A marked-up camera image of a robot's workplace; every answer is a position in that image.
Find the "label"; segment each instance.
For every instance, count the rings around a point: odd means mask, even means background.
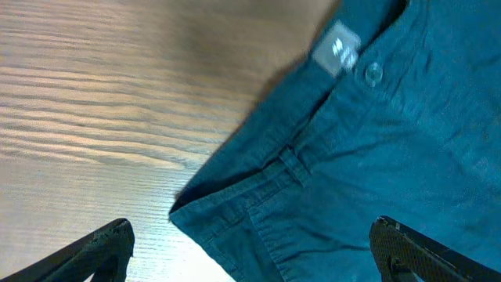
[[[337,21],[313,51],[313,59],[336,77],[341,70],[351,70],[359,58],[360,37]]]

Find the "fabric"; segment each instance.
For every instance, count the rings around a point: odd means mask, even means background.
[[[344,0],[323,34],[340,21],[361,38],[353,69],[334,78],[310,53],[171,221],[237,281],[379,281],[379,215],[500,271],[500,13],[494,0]]]

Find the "belt loop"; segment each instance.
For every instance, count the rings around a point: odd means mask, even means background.
[[[285,164],[287,169],[292,173],[294,178],[303,186],[306,187],[312,177],[306,167],[299,161],[293,152],[294,148],[285,147],[280,152],[280,160]]]

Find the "button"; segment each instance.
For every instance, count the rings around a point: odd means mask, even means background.
[[[374,87],[383,79],[383,68],[378,63],[371,63],[366,68],[366,82],[370,87]]]

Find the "wooden table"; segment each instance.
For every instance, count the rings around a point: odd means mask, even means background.
[[[0,2],[0,277],[119,217],[130,281],[227,281],[175,195],[334,0]]]

